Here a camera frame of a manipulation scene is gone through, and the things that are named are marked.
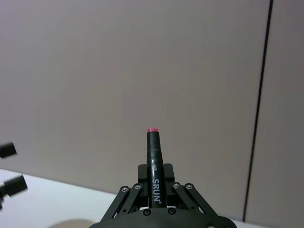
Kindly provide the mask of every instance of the table surface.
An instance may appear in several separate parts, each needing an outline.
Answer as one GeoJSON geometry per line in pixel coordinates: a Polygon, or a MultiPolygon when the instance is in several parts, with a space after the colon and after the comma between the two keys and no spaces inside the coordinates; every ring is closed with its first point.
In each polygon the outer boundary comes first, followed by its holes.
{"type": "MultiPolygon", "coordinates": [[[[0,170],[0,180],[20,173],[0,170]]],[[[24,175],[28,190],[5,197],[0,212],[4,228],[88,228],[99,222],[114,194],[24,175]]],[[[265,228],[234,221],[238,228],[265,228]]]]}

